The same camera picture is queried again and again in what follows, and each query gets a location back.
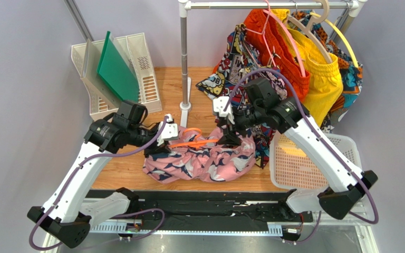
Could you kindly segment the pink shark print shorts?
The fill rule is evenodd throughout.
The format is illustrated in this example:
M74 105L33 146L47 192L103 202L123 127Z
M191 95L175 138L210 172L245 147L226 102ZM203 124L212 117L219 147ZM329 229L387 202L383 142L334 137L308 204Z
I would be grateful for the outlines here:
M191 142L197 132L179 127L179 138L171 144ZM220 128L214 129L208 137L200 136L197 140L219 139ZM242 144L226 147L216 143L207 143L200 148L188 146L170 148L171 152L154 154L145 158L142 171L154 180L166 184L177 180L199 179L203 182L233 181L245 175L255 165L256 145L252 136L237 134Z

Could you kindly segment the orange plastic hanger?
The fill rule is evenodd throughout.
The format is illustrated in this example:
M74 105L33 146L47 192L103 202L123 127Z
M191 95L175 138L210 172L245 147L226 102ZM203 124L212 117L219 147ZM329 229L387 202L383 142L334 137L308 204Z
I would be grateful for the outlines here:
M171 144L168 145L170 148L177 148L177 147L183 147L183 146L188 146L192 148L200 148L204 146L207 143L217 143L219 139L206 139L206 140L197 140L198 137L202 135L202 130L199 128L186 128L182 133L185 135L189 131L195 131L197 132L197 135L195 136L195 139L191 142L183 142L183 143L178 143L178 144Z

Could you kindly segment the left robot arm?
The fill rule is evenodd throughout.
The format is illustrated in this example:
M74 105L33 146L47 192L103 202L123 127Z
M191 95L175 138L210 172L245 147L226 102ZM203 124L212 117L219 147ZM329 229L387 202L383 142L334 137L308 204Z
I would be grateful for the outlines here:
M83 201L111 159L160 150L165 146L167 127L171 127L172 137L177 136L171 114L150 129L143 126L147 115L146 106L125 100L117 111L90 125L78 157L58 189L42 206L28 211L27 217L35 223L28 239L33 249L46 251L60 245L75 248L92 228L108 219L145 213L139 208L138 195L127 188L87 206Z

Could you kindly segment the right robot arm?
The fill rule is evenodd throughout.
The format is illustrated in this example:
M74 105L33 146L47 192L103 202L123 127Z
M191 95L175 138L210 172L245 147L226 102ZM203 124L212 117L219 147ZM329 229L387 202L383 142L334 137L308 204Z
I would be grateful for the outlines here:
M290 216L306 211L324 211L334 219L342 220L364 196L378 177L372 171L362 171L316 127L308 110L295 97L281 99L270 82L260 77L249 82L245 92L251 108L232 108L229 97L213 99L213 114L219 117L223 128L219 144L239 145L237 133L263 123L293 141L318 167L328 182L320 189L292 189L282 199L284 210Z

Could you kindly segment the comic print shorts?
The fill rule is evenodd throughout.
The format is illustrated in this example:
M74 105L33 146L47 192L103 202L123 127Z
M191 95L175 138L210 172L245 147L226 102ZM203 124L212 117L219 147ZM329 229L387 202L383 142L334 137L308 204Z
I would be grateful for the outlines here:
M261 53L247 41L250 38L248 33L245 24L236 25L227 37L226 52L215 66L213 74L196 84L196 88L211 100L219 96L229 96L244 75L264 67L260 60ZM256 144L255 159L260 168L264 168L269 162L269 146L275 132L265 123L248 129Z

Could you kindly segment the pink plastic hanger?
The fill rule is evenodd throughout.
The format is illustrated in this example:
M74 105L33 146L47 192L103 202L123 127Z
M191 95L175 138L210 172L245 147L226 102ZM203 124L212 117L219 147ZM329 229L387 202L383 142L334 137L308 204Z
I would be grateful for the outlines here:
M245 19L248 41L261 53L264 65L278 66L286 77L306 79L307 73L292 35L272 12L269 1L265 9L253 9Z

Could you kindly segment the yellow shorts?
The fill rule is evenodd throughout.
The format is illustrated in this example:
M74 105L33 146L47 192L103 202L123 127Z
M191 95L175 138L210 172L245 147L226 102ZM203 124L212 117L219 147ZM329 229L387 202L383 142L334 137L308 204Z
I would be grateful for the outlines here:
M329 53L325 46L312 35L290 28L288 9L272 9L292 35L300 53L304 68L310 74L308 94L302 104L309 110L318 127L321 127L330 109L340 97L343 84L338 57Z

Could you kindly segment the blue orange patterned shorts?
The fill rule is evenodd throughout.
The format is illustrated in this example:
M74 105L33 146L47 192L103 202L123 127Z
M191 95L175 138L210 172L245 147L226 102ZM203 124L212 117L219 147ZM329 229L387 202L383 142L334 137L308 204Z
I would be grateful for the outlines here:
M300 29L292 26L292 29L302 32ZM315 30L311 29L311 33L321 42L319 37L315 34ZM343 84L343 91L337 101L334 103L325 121L320 127L322 131L331 133L333 129L340 123L346 115L349 108L353 105L355 100L360 95L363 83L363 65L359 63L359 68L354 67L348 51L341 50L336 43L329 38L328 45L324 45L329 53L338 57L339 70L341 81Z

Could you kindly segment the yellow plastic hanger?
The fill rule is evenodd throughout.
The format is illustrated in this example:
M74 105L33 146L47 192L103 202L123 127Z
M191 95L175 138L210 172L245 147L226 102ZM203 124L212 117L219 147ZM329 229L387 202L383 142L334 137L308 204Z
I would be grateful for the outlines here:
M326 31L322 27L322 25L321 25L322 23L326 23L328 26L330 26L333 29L333 32L340 38L340 40L343 42L344 46L346 47L354 67L359 68L359 63L356 59L356 56L355 56L355 53L354 53L352 47L351 47L350 43L348 42L348 40L346 39L345 35L336 26L336 22L332 23L330 20L324 19L323 21L321 21L319 23L313 24L313 29L315 30L315 34L319 37L322 44L328 45L328 42L329 42L329 36L327 35Z

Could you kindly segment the white plastic laundry basket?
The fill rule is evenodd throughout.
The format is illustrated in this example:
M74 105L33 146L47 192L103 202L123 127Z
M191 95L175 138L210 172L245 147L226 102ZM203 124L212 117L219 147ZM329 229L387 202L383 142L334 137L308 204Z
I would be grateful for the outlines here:
M361 158L356 143L351 138L326 133L327 138L354 165L361 168ZM278 188L318 189L327 186L327 180L320 169L293 141L284 135L275 137L270 144L270 178Z

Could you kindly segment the green plastic board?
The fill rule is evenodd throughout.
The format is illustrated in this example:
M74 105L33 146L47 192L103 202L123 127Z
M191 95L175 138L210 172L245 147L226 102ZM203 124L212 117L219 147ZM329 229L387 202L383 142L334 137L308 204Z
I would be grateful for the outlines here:
M109 90L120 101L139 101L139 83L125 60L126 54L120 43L107 31L97 73Z

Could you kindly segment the white plastic file rack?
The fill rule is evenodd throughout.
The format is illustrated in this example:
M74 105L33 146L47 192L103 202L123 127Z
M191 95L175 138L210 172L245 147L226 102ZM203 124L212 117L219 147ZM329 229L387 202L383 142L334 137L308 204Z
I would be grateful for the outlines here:
M145 105L150 113L162 111L156 74L144 33L115 37L115 39L123 48L126 54L125 60L129 62L129 68L138 79L139 103ZM93 120L101 119L118 109L110 108L95 92L85 84L84 86L89 94L89 114Z

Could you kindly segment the grey plastic board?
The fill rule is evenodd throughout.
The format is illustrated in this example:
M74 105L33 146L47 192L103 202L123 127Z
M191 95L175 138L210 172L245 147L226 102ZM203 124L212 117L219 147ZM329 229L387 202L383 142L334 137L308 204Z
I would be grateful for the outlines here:
M121 100L109 89L104 80L97 73L101 52L90 39L87 39L80 78L84 84L97 94L110 108L116 109Z

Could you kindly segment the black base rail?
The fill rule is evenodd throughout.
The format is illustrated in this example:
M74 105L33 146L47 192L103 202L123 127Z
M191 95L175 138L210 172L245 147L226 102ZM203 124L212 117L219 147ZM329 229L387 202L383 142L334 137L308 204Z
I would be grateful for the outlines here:
M285 215L284 192L136 190L139 210L165 212L160 230L188 232L265 232L268 224L309 224L311 213Z

